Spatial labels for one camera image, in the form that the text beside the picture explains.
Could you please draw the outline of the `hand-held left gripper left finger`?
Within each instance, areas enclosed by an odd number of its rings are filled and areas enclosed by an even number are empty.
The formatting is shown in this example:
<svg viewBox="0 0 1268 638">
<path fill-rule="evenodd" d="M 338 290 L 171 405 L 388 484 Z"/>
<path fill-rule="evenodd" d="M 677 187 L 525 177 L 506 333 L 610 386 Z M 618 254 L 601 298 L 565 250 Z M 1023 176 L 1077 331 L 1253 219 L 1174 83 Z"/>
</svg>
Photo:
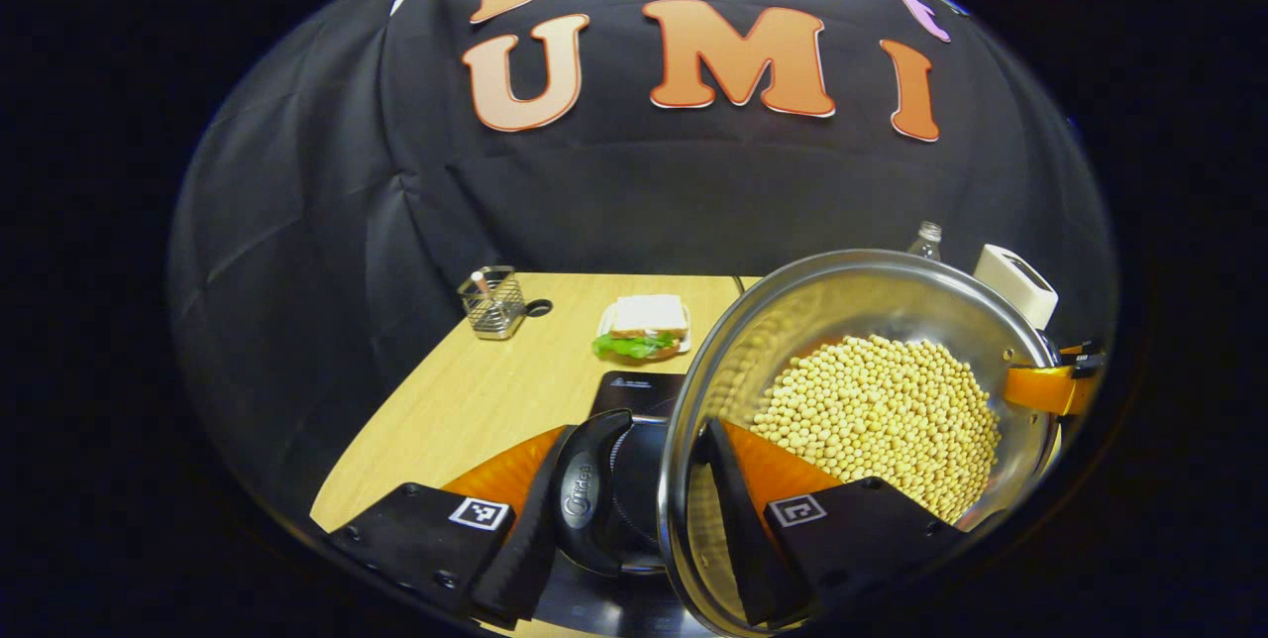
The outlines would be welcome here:
<svg viewBox="0 0 1268 638">
<path fill-rule="evenodd" d="M 440 488 L 404 481 L 327 542 L 407 600 L 514 629 L 533 618 L 552 575 L 555 467 L 574 431 L 541 433 Z"/>
</svg>

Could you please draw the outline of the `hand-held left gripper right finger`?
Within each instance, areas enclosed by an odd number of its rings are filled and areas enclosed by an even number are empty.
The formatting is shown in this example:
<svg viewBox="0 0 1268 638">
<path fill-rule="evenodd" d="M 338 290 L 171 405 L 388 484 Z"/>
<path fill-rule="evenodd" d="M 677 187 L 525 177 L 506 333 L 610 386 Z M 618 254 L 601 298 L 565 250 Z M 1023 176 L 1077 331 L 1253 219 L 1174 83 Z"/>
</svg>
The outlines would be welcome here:
<svg viewBox="0 0 1268 638">
<path fill-rule="evenodd" d="M 869 600 L 967 538 L 890 481 L 839 479 L 737 422 L 713 419 L 700 440 L 741 611 L 754 627 Z"/>
</svg>

